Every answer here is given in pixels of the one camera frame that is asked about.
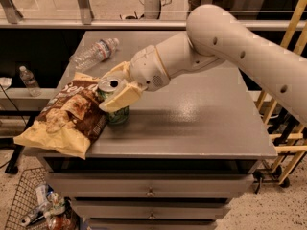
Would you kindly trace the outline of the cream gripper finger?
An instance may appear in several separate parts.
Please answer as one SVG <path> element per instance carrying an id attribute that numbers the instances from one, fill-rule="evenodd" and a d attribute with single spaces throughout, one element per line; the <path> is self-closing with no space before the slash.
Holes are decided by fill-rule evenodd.
<path id="1" fill-rule="evenodd" d="M 110 69 L 103 75 L 103 78 L 117 78 L 120 80 L 130 81 L 130 63 L 128 61 L 123 61 Z"/>
<path id="2" fill-rule="evenodd" d="M 106 97 L 99 107 L 104 112 L 111 113 L 137 102 L 146 87 L 136 81 L 127 82 L 119 79 L 105 79 L 100 80 L 98 89 L 106 93 Z"/>

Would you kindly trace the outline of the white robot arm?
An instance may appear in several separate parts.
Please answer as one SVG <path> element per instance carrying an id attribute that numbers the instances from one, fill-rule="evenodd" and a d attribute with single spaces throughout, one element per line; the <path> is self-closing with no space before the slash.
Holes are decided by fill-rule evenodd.
<path id="1" fill-rule="evenodd" d="M 186 31 L 137 52 L 109 70 L 103 80 L 118 86 L 100 104 L 115 112 L 187 73 L 229 61 L 307 125 L 307 58 L 254 34 L 228 11 L 202 5 L 188 16 Z"/>

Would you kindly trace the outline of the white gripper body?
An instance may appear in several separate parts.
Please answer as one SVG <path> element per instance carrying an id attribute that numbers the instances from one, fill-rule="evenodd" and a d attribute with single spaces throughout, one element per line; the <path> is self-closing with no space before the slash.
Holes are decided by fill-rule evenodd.
<path id="1" fill-rule="evenodd" d="M 156 91 L 170 82 L 157 49 L 150 45 L 137 52 L 130 61 L 130 76 L 147 91 Z"/>

